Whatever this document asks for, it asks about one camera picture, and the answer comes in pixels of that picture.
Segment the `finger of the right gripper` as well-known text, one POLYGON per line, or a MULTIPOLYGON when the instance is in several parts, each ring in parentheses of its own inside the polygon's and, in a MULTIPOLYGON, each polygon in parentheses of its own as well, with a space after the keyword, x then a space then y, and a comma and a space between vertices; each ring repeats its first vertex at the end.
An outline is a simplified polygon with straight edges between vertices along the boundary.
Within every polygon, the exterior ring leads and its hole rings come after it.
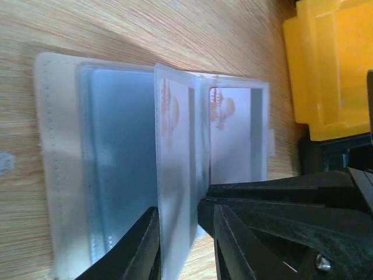
POLYGON ((327 171, 269 181, 214 184, 206 196, 324 205, 371 215, 372 174, 361 170, 327 171))
POLYGON ((350 209, 248 199, 202 200, 198 222, 214 239, 214 207, 228 206, 297 279, 371 279, 372 219, 350 209))

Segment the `white card with black stripe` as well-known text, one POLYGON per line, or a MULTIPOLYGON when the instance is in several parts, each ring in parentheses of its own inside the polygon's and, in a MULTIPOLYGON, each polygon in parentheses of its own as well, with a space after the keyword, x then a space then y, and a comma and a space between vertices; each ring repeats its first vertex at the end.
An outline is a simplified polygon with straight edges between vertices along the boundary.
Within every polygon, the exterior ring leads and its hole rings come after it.
POLYGON ((160 81, 160 153, 163 213, 176 230, 190 226, 191 144, 189 87, 174 80, 160 81))

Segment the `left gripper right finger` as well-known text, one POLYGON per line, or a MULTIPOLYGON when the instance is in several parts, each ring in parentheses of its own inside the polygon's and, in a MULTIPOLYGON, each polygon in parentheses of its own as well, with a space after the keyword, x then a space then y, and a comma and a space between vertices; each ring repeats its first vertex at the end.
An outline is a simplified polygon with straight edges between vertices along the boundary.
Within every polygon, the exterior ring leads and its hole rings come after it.
POLYGON ((228 207, 214 207, 214 250, 218 279, 297 279, 228 207))

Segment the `beige card holder wallet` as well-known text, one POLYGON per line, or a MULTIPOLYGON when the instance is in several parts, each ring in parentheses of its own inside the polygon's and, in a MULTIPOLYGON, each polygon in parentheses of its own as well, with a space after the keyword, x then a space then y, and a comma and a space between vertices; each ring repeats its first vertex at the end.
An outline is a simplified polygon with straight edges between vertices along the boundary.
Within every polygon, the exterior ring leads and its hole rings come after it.
POLYGON ((268 157, 270 86, 257 79, 180 71, 51 52, 33 66, 54 252, 54 277, 76 279, 104 257, 142 214, 160 215, 161 278, 177 279, 203 234, 197 206, 210 186, 210 89, 262 89, 268 157), (190 226, 166 224, 160 153, 160 81, 189 87, 190 226))

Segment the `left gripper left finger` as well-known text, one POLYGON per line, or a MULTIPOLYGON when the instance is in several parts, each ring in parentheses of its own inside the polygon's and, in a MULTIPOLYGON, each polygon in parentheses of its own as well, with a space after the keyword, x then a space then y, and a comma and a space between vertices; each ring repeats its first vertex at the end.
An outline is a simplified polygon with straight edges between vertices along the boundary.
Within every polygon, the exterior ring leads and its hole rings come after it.
POLYGON ((78 276, 79 280, 160 278, 160 222, 155 206, 148 208, 104 257, 78 276))

